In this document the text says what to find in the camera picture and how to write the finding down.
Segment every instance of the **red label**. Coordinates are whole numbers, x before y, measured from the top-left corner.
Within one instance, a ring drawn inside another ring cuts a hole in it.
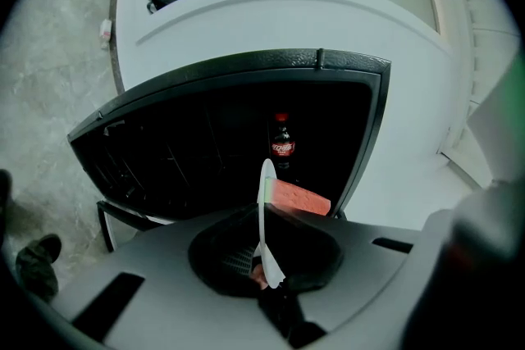
[[[278,157],[288,157],[295,150],[295,142],[272,143],[272,154]]]

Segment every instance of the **concrete floor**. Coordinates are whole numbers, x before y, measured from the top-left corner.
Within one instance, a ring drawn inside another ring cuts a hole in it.
[[[19,0],[0,35],[0,167],[13,174],[7,259],[56,233],[62,287],[106,252],[101,198],[66,135],[116,96],[98,31],[109,0]]]

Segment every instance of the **black slot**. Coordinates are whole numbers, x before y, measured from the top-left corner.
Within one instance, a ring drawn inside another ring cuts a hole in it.
[[[75,140],[71,146],[100,191],[104,194],[109,193],[114,198],[120,198],[132,187],[132,184],[114,162],[112,153],[104,143],[103,136],[93,133]]]
[[[143,282],[144,277],[120,273],[75,318],[73,326],[101,343]]]
[[[391,249],[393,251],[402,252],[404,254],[408,254],[412,250],[412,247],[413,247],[412,243],[395,241],[393,239],[388,239],[388,238],[376,238],[372,241],[372,243],[374,245],[377,245],[378,247]]]
[[[220,174],[221,156],[201,102],[173,101],[169,119],[157,121],[190,191],[200,192]]]

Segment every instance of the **orange item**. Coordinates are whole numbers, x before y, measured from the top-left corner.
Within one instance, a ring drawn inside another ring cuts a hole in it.
[[[266,178],[264,198],[282,211],[303,210],[322,216],[330,211],[330,200],[274,178]]]

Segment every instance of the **black compartment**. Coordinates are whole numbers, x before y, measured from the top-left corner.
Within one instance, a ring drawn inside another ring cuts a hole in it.
[[[299,186],[329,198],[333,214],[357,179],[382,111],[379,85],[363,75],[283,69],[249,72],[230,83],[217,77],[197,89],[199,82],[183,84],[182,93],[134,89],[123,95],[134,93],[134,102],[117,98],[118,107],[110,103],[106,117],[88,119],[70,142],[107,198],[182,220],[255,202],[262,163],[271,157],[273,114],[286,111]]]
[[[267,244],[286,276],[288,291],[302,293],[330,283],[343,261],[343,252],[327,233],[265,206]],[[259,286],[250,279],[259,242],[258,205],[252,204],[200,232],[188,250],[195,274],[216,292],[255,298]]]

